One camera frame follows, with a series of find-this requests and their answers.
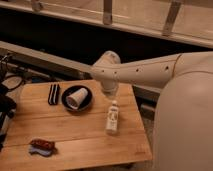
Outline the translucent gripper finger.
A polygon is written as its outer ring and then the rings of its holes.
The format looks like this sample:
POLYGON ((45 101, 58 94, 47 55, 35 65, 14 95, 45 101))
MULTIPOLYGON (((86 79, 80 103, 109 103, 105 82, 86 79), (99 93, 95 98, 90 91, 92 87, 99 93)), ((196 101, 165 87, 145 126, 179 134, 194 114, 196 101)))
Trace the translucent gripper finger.
POLYGON ((115 94, 107 94, 106 98, 109 99, 110 101, 114 101, 116 100, 116 95, 115 94))

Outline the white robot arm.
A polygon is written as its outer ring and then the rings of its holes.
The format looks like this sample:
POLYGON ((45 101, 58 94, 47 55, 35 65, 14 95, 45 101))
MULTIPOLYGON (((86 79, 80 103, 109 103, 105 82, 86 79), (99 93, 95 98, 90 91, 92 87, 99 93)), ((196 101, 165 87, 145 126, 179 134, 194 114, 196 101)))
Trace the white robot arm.
POLYGON ((120 62, 105 52, 91 67, 102 92, 118 84, 161 90, 153 129, 154 171, 213 171, 213 51, 120 62))

